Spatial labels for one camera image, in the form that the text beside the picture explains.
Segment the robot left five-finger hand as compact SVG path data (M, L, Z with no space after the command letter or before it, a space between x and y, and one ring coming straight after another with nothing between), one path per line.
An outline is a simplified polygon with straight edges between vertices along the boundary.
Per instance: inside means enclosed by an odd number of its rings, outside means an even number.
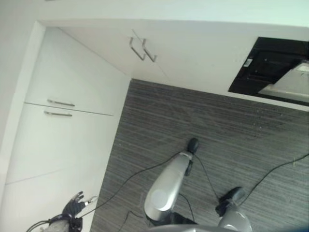
M70 216L71 218L76 217L83 209L95 202L98 199L98 196L93 196L87 200L83 200L83 198L83 191L75 194L63 208L62 214Z

